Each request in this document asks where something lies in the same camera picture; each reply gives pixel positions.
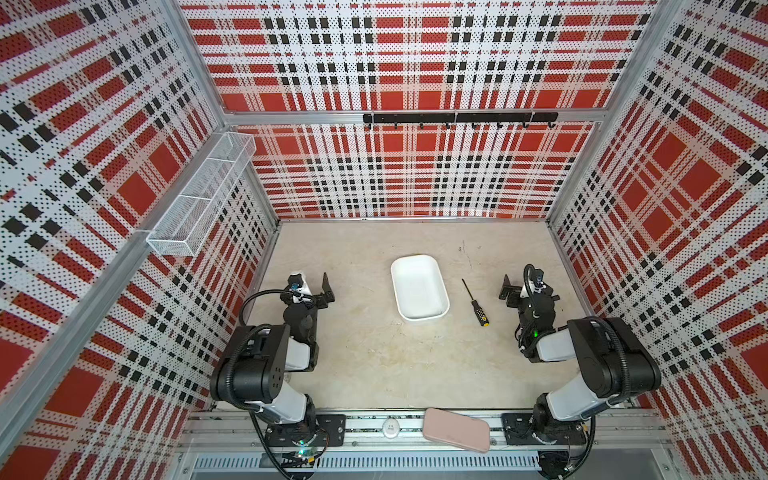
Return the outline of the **black yellow handled screwdriver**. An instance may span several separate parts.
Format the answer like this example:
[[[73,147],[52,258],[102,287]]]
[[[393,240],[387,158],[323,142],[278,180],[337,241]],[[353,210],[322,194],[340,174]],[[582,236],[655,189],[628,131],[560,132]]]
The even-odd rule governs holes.
[[[468,286],[468,284],[467,284],[465,279],[462,279],[462,284],[464,285],[464,288],[465,288],[465,290],[467,291],[467,294],[470,297],[473,313],[474,313],[476,319],[478,320],[480,326],[481,327],[488,326],[490,324],[489,319],[488,319],[485,311],[483,310],[483,308],[480,306],[479,302],[473,296],[473,294],[472,294],[472,292],[471,292],[471,290],[470,290],[470,288],[469,288],[469,286]]]

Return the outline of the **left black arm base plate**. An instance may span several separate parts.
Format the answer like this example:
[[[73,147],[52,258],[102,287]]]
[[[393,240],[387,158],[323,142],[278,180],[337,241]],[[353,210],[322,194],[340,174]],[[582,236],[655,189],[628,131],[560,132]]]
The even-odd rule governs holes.
[[[270,425],[265,439],[270,447],[339,447],[344,443],[346,419],[343,414],[319,414],[296,424]]]

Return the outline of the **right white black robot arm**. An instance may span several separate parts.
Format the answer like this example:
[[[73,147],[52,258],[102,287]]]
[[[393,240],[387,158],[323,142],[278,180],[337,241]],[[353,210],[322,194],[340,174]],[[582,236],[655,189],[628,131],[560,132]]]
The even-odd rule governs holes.
[[[509,445],[584,444],[589,437],[583,431],[587,422],[660,387],[660,367],[622,319],[587,316],[556,327],[559,296],[534,265],[524,267],[520,286],[505,277],[499,298],[517,310],[514,336],[524,358],[532,363],[578,364],[577,375],[539,395],[529,413],[502,416]]]

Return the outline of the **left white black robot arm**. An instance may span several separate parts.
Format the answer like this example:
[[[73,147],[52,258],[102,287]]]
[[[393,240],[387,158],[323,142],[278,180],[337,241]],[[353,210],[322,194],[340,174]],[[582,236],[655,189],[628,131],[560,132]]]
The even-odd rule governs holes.
[[[282,322],[249,325],[241,310],[239,324],[211,376],[210,392],[214,401],[253,414],[287,442],[309,445],[320,432],[314,401],[291,387],[286,375],[311,372],[317,366],[318,313],[335,301],[335,295],[327,275],[321,291],[314,294],[305,275],[296,272],[285,287],[256,292],[243,305],[268,295],[277,295],[285,304]]]

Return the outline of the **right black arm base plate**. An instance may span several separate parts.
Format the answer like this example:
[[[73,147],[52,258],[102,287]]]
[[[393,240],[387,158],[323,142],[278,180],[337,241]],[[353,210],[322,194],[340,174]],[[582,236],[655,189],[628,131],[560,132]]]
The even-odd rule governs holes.
[[[502,430],[508,445],[582,446],[587,433],[581,422],[534,420],[530,412],[504,413]]]

